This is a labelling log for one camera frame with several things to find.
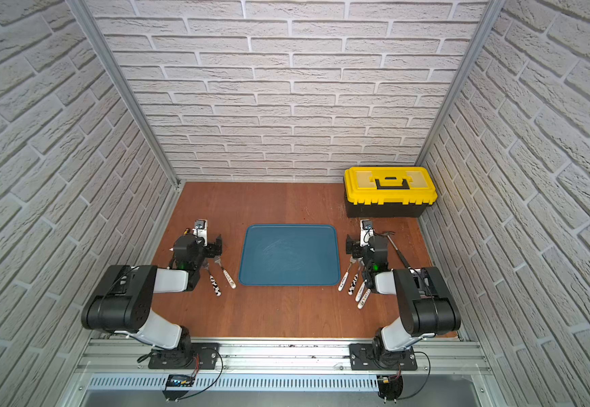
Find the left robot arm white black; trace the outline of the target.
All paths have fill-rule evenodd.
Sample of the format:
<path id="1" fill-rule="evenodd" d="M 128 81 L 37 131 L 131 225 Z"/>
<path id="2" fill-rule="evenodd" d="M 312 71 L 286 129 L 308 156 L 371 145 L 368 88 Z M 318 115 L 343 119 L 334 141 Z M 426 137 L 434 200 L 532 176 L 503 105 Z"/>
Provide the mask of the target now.
<path id="1" fill-rule="evenodd" d="M 172 248 L 167 268 L 109 266 L 93 289 L 81 314 L 87 330 L 122 334 L 161 350 L 186 351 L 190 334 L 152 309 L 158 293 L 193 291 L 207 259 L 222 254 L 222 237 L 209 242 L 204 235 L 186 233 Z"/>

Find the fork cartoon text handle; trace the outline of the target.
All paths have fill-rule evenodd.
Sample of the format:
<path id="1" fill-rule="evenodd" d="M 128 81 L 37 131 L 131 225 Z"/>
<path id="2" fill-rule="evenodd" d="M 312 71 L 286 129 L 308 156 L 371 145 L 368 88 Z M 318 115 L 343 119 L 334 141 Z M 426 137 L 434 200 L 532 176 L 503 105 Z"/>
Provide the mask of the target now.
<path id="1" fill-rule="evenodd" d="M 222 260 L 220 258 L 220 256 L 216 256 L 215 257 L 215 264 L 217 264 L 219 266 L 219 268 L 221 269 L 225 280 L 228 282 L 229 286 L 232 289 L 236 289 L 237 288 L 237 284 L 235 283 L 235 281 L 233 280 L 232 276 L 230 275 L 229 271 L 227 271 L 227 269 L 225 268 L 225 266 L 222 263 Z"/>

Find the aluminium frame rail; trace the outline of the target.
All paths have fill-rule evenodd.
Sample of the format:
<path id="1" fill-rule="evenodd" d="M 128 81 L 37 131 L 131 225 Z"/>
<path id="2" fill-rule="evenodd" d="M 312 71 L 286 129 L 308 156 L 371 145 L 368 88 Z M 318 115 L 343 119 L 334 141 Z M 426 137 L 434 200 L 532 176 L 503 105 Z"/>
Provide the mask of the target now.
<path id="1" fill-rule="evenodd" d="M 478 342 L 455 338 L 421 341 L 400 366 L 374 362 L 367 356 L 366 339 L 195 337 L 195 345 L 218 344 L 225 372 L 230 374 L 403 374 L 491 375 Z M 122 337 L 91 339 L 76 373 L 147 373 L 147 361 L 137 359 L 149 347 Z"/>

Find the controller board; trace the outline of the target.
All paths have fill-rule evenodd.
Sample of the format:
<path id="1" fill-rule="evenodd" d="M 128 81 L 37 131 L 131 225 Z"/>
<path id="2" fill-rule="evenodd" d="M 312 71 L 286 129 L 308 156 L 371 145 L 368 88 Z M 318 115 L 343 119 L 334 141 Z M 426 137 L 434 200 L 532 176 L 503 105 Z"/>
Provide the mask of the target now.
<path id="1" fill-rule="evenodd" d="M 384 403 L 391 401 L 397 403 L 401 397 L 404 389 L 403 378 L 401 376 L 378 376 L 378 397 L 383 400 Z"/>
<path id="2" fill-rule="evenodd" d="M 187 396 L 194 394 L 192 388 L 196 383 L 195 375 L 169 375 L 163 390 L 167 402 L 184 400 Z"/>

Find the teal plastic tray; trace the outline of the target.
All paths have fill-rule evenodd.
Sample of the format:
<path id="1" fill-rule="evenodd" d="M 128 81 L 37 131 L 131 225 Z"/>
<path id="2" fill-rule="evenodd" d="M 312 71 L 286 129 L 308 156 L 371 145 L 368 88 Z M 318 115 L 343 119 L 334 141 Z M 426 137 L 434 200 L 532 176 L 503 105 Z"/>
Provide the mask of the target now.
<path id="1" fill-rule="evenodd" d="M 341 279 L 331 225 L 263 224 L 247 229 L 239 281 L 248 287 L 330 287 Z"/>

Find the fork cow pattern handle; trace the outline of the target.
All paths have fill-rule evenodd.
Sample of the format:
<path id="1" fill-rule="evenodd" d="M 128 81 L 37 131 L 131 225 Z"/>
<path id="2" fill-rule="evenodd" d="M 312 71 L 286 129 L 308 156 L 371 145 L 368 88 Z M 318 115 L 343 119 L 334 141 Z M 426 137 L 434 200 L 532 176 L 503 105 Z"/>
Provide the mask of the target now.
<path id="1" fill-rule="evenodd" d="M 205 261 L 203 263 L 203 269 L 205 269 L 205 271 L 208 273 L 208 278 L 209 278 L 210 283 L 212 285 L 213 291 L 215 292 L 215 296 L 220 297 L 222 295 L 221 290 L 220 290 L 220 286 L 218 285 L 215 277 L 213 276 L 212 272 L 210 271 L 210 266 L 209 266 L 208 261 Z"/>

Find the right controller board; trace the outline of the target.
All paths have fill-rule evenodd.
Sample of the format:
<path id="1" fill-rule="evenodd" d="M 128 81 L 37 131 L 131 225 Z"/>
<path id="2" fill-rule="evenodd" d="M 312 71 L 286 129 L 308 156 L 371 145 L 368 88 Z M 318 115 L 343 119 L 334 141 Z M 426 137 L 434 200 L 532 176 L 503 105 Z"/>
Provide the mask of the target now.
<path id="1" fill-rule="evenodd" d="M 404 389 L 403 378 L 401 376 L 378 376 L 378 397 L 383 400 L 384 403 L 391 401 L 397 403 L 401 397 Z"/>

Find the yellow black toolbox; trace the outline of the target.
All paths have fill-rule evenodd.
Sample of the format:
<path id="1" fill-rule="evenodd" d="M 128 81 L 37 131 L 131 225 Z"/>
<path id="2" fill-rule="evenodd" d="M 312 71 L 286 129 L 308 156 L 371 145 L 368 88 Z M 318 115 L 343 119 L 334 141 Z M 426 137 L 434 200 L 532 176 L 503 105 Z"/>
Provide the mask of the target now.
<path id="1" fill-rule="evenodd" d="M 344 186 L 349 218 L 418 218 L 438 198 L 423 167 L 352 167 Z"/>

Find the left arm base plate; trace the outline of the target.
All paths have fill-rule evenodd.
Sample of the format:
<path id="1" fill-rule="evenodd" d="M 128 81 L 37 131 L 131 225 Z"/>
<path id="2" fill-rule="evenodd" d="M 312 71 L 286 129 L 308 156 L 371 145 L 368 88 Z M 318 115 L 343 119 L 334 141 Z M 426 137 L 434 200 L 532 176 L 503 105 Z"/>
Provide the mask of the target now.
<path id="1" fill-rule="evenodd" d="M 148 368 L 155 370 L 213 370 L 219 364 L 220 343 L 194 343 L 184 349 L 154 350 Z"/>

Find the fork plain white handle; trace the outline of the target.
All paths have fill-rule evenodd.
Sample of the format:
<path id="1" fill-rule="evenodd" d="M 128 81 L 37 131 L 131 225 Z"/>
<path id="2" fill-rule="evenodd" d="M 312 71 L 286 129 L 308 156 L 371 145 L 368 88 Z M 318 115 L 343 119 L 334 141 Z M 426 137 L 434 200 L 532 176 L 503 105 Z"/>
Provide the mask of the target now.
<path id="1" fill-rule="evenodd" d="M 354 267 L 356 262 L 357 262 L 356 259 L 354 259 L 354 258 L 350 259 L 349 266 L 348 266 L 347 270 L 345 271 L 344 275 L 342 276 L 342 279 L 340 280 L 340 284 L 338 285 L 337 290 L 339 292 L 341 292 L 343 290 L 343 288 L 345 288 L 350 271 L 352 270 L 352 268 Z"/>

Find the left controller board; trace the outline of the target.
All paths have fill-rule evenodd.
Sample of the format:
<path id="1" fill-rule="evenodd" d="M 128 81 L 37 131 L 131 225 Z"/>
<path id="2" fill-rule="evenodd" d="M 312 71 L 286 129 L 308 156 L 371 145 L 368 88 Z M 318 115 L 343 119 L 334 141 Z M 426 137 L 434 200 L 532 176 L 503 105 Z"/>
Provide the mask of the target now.
<path id="1" fill-rule="evenodd" d="M 192 388 L 196 383 L 195 375 L 169 375 L 163 390 L 167 402 L 184 400 L 187 396 L 194 394 Z"/>

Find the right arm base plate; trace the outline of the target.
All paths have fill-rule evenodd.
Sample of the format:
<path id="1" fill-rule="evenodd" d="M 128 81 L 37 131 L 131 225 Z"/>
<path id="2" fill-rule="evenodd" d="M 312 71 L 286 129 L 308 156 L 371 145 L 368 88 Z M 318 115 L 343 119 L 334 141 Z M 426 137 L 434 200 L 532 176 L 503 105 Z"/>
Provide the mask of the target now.
<path id="1" fill-rule="evenodd" d="M 349 361 L 353 371 L 416 371 L 413 349 L 390 352 L 374 344 L 349 344 Z"/>

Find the spoon cow pattern handle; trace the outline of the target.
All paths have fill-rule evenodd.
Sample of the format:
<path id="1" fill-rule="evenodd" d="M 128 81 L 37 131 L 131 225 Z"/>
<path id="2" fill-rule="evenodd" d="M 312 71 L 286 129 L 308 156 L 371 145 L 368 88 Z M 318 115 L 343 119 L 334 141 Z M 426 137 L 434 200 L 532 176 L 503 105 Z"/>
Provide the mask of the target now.
<path id="1" fill-rule="evenodd" d="M 359 280 L 361 269 L 362 269 L 362 266 L 361 265 L 357 265 L 356 272 L 353 274 L 353 278 L 352 278 L 351 284 L 349 286 L 349 289 L 347 290 L 347 293 L 350 296 L 354 295 L 354 292 L 355 292 L 355 290 L 357 288 L 357 284 L 358 284 L 358 280 Z"/>

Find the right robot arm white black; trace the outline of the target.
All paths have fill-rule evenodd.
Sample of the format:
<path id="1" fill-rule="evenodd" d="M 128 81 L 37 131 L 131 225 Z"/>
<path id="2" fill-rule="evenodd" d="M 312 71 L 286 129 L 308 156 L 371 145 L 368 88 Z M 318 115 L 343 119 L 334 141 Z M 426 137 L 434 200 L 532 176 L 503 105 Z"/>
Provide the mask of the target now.
<path id="1" fill-rule="evenodd" d="M 376 357 L 402 354 L 423 339 L 459 330 L 461 315 L 440 271 L 413 268 L 389 233 L 347 237 L 346 253 L 363 265 L 359 308 L 371 294 L 396 297 L 398 317 L 374 336 Z"/>

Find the spoon plain white handle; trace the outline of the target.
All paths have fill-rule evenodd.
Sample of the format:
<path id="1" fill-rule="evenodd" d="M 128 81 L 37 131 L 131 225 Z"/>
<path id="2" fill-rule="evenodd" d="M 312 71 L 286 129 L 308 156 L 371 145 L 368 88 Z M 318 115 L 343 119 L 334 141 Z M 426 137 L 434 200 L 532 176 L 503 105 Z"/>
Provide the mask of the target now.
<path id="1" fill-rule="evenodd" d="M 366 304 L 367 300 L 369 299 L 370 294 L 371 294 L 371 290 L 368 289 L 364 293 L 364 295 L 361 297 L 361 299 L 359 300 L 359 303 L 358 303 L 359 310 L 362 310 L 362 308 L 364 308 L 364 305 Z"/>

